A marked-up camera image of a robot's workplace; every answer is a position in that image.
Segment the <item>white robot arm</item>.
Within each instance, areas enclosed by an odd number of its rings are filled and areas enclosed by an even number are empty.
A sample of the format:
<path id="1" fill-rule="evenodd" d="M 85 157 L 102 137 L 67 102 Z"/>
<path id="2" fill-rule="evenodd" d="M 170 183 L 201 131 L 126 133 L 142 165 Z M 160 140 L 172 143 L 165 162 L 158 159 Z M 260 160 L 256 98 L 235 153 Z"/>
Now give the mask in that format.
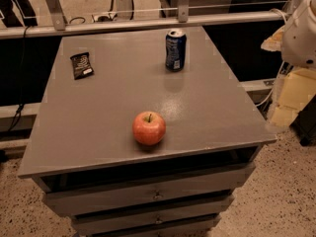
<path id="1" fill-rule="evenodd" d="M 316 0 L 303 0 L 284 26 L 282 59 L 304 68 L 316 68 Z"/>

